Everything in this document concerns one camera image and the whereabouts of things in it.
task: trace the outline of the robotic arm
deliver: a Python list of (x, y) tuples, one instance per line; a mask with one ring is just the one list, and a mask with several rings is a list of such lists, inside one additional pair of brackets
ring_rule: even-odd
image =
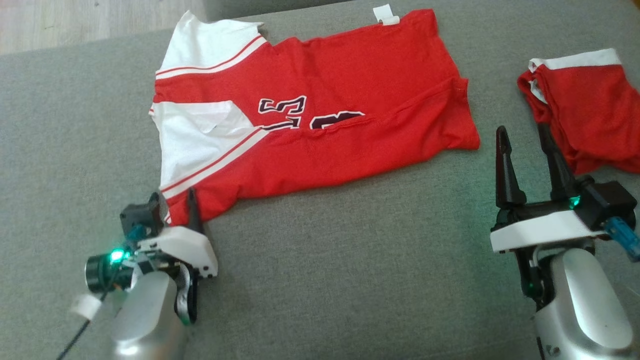
[(121, 288), (127, 298), (115, 317), (114, 359), (182, 359), (185, 326), (195, 323), (198, 280), (218, 274), (193, 191), (189, 225), (164, 228), (157, 194), (120, 214), (123, 249), (92, 256), (84, 274), (94, 293)]
[(542, 360), (640, 359), (631, 324), (594, 257), (596, 240), (616, 240), (640, 260), (633, 232), (637, 201), (617, 181), (573, 177), (547, 124), (539, 124), (551, 200), (527, 203), (518, 187), (504, 126), (496, 134), (494, 252), (513, 252), (533, 316)]

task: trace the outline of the jersey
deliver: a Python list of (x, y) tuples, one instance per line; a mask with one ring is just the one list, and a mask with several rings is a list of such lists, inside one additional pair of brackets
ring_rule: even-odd
[(574, 173), (602, 165), (640, 172), (640, 95), (614, 49), (531, 59), (518, 86)]
[(326, 38), (271, 45), (261, 23), (177, 24), (150, 114), (172, 224), (237, 199), (335, 186), (479, 147), (432, 10)]

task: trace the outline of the wooden floor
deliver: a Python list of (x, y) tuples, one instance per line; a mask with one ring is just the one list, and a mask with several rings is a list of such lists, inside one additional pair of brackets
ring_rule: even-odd
[(170, 29), (203, 0), (0, 0), (0, 55)]

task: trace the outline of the cable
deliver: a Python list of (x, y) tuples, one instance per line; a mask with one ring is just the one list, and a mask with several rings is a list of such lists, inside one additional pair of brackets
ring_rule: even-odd
[[(118, 267), (118, 270), (116, 270), (113, 275), (111, 276), (111, 279), (109, 280), (109, 283), (107, 285), (107, 287), (105, 288), (104, 292), (102, 293), (102, 295), (100, 296), (100, 302), (103, 302), (104, 299), (106, 299), (107, 294), (109, 293), (109, 289), (111, 289), (111, 287), (113, 286), (113, 283), (116, 279), (116, 276), (118, 276), (118, 273), (120, 272), (120, 270), (122, 269), (122, 267)], [(82, 334), (84, 333), (84, 331), (86, 330), (87, 327), (89, 327), (89, 324), (91, 323), (91, 320), (87, 319), (84, 324), (82, 324), (82, 326), (80, 326), (80, 329), (78, 330), (78, 332), (76, 333), (76, 335), (74, 335), (74, 337), (71, 339), (71, 341), (69, 341), (69, 343), (67, 344), (67, 346), (65, 347), (64, 350), (62, 350), (62, 352), (60, 353), (60, 355), (58, 355), (57, 360), (62, 360), (65, 358), (65, 356), (67, 356), (67, 354), (69, 353), (69, 351), (71, 350), (71, 348), (76, 344), (76, 342), (78, 341), (78, 339), (80, 338), (80, 336), (82, 336)]]

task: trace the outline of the red stripe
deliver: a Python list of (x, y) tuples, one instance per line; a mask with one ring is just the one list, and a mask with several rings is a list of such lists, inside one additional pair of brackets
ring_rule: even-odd
[(156, 76), (158, 75), (162, 75), (162, 74), (166, 74), (169, 71), (175, 71), (175, 70), (184, 70), (184, 69), (196, 69), (196, 70), (211, 70), (211, 69), (215, 69), (216, 67), (222, 66), (230, 61), (233, 61), (235, 58), (237, 58), (238, 56), (240, 56), (248, 47), (251, 46), (251, 44), (253, 44), (256, 40), (258, 40), (260, 37), (262, 37), (262, 35), (258, 35), (257, 37), (255, 37), (253, 40), (251, 40), (251, 42), (249, 42), (249, 44), (247, 44), (242, 50), (240, 50), (239, 53), (237, 53), (233, 58), (224, 61), (222, 63), (219, 63), (217, 65), (214, 65), (212, 67), (193, 67), (193, 66), (185, 66), (185, 67), (175, 67), (173, 69), (168, 69), (168, 70), (164, 70), (161, 72), (157, 72)]
[(210, 167), (214, 166), (215, 164), (217, 164), (217, 163), (221, 162), (221, 161), (222, 161), (222, 159), (226, 158), (226, 157), (227, 157), (227, 155), (229, 155), (231, 152), (233, 152), (234, 150), (236, 150), (240, 145), (244, 144), (247, 140), (249, 140), (249, 139), (250, 139), (250, 138), (251, 138), (255, 133), (257, 133), (257, 132), (258, 132), (258, 131), (260, 131), (260, 130), (262, 130), (262, 129), (256, 129), (256, 130), (254, 130), (251, 134), (249, 134), (249, 136), (247, 136), (246, 138), (244, 138), (244, 140), (242, 140), (241, 142), (239, 142), (236, 146), (232, 147), (232, 148), (231, 148), (231, 150), (227, 151), (223, 156), (221, 156), (219, 159), (217, 159), (216, 161), (212, 162), (211, 164), (207, 165), (205, 168), (202, 168), (202, 169), (200, 169), (199, 171), (194, 172), (193, 174), (191, 174), (191, 175), (189, 175), (189, 176), (185, 177), (184, 179), (182, 179), (182, 180), (178, 181), (177, 183), (175, 183), (175, 184), (173, 184), (173, 185), (171, 185), (171, 186), (168, 186), (168, 187), (166, 187), (166, 188), (162, 189), (161, 191), (162, 191), (162, 192), (165, 192), (165, 191), (167, 191), (167, 190), (170, 190), (170, 189), (172, 189), (172, 188), (175, 188), (176, 186), (178, 186), (178, 185), (182, 184), (183, 182), (185, 182), (185, 181), (187, 181), (187, 180), (191, 179), (192, 177), (194, 177), (194, 176), (198, 175), (199, 173), (203, 172), (204, 170), (207, 170), (208, 168), (210, 168)]

